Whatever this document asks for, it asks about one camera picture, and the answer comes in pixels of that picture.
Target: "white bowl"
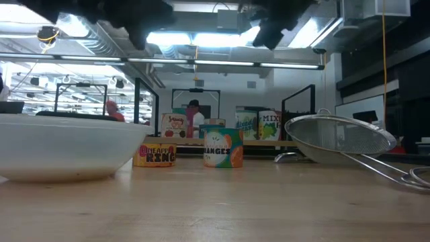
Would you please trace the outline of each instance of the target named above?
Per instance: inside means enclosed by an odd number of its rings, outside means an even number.
[[[152,132],[123,122],[0,114],[0,175],[25,182],[105,177]]]

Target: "strainer rim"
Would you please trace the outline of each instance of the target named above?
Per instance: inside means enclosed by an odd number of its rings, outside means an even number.
[[[350,153],[350,152],[343,152],[343,151],[336,151],[336,150],[332,150],[332,149],[326,149],[326,148],[318,147],[318,146],[315,146],[312,144],[308,144],[308,143],[300,140],[299,138],[297,138],[296,136],[291,134],[290,126],[291,126],[291,124],[293,124],[295,122],[304,121],[304,120],[334,120],[334,121],[346,122],[346,123],[350,123],[350,124],[354,124],[354,125],[358,125],[358,126],[367,128],[368,130],[371,130],[373,132],[381,134],[387,140],[387,142],[388,142],[388,149],[387,150],[380,151],[380,152],[366,153],[364,155],[376,155],[376,154],[384,153],[384,152],[392,150],[397,145],[397,141],[396,141],[395,137],[392,134],[390,134],[388,131],[386,131],[382,128],[379,128],[373,124],[369,124],[367,122],[363,122],[361,120],[356,120],[353,118],[334,116],[334,115],[330,115],[330,114],[313,114],[313,115],[305,115],[305,116],[300,116],[297,118],[292,118],[291,120],[288,120],[285,123],[285,126],[284,126],[285,131],[293,138],[293,140],[295,140],[296,142],[298,141],[304,145],[314,147],[316,149],[322,149],[322,150],[326,150],[326,151],[345,153],[345,154],[355,154],[355,155],[363,154],[363,153]]]

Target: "mesh strainer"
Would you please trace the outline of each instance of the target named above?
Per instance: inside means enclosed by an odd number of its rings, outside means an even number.
[[[287,133],[297,147],[310,159],[321,161],[355,161],[398,184],[421,191],[430,191],[430,183],[418,174],[430,167],[415,168],[405,172],[375,159],[396,146],[396,139],[377,126],[338,116],[316,114],[293,118],[285,125]],[[373,161],[402,174],[392,177],[363,161]]]

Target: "strainer handle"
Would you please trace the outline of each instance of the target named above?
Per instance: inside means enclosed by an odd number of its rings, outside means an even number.
[[[320,109],[318,110],[318,113],[317,113],[317,114],[321,114],[323,111],[326,111],[326,112],[328,112],[329,114],[331,114],[330,110],[328,110],[328,109],[326,109],[326,108],[320,108]]]
[[[399,172],[399,173],[402,174],[401,179],[394,178],[394,177],[391,177],[391,176],[385,174],[384,172],[376,169],[375,167],[372,167],[371,165],[368,165],[367,163],[364,163],[363,161],[360,161],[359,159],[356,159],[356,158],[352,157],[351,155],[348,155],[348,154],[345,154],[345,153],[341,153],[341,154],[344,155],[344,156],[346,156],[346,157],[348,157],[348,158],[350,158],[351,160],[359,163],[360,165],[363,165],[364,167],[366,167],[366,168],[368,168],[368,169],[370,169],[372,171],[375,171],[376,173],[382,175],[383,177],[385,177],[385,178],[387,178],[387,179],[389,179],[389,180],[391,180],[393,182],[396,182],[397,184],[400,184],[402,186],[406,186],[408,188],[412,188],[412,189],[418,190],[418,191],[430,192],[430,186],[427,185],[427,182],[421,183],[419,179],[417,181],[411,181],[410,180],[410,177],[414,177],[415,173],[412,173],[412,174],[411,173],[407,173],[407,172],[402,171],[400,169],[397,169],[397,168],[395,168],[395,167],[393,167],[393,166],[391,166],[389,164],[386,164],[386,163],[384,163],[382,161],[379,161],[379,160],[377,160],[375,158],[369,157],[367,155],[361,155],[364,158],[367,158],[367,159],[370,159],[372,161],[375,161],[375,162],[377,162],[377,163],[379,163],[381,165],[385,165],[386,167],[389,167],[389,168],[391,168],[391,169],[393,169],[393,170],[395,170],[395,171],[397,171],[397,172]]]

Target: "red shirt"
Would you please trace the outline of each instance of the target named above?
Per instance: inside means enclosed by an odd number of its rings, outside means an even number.
[[[111,117],[116,118],[116,120],[118,120],[118,122],[125,122],[125,118],[124,115],[120,114],[120,113],[115,113],[115,114],[111,114]]]

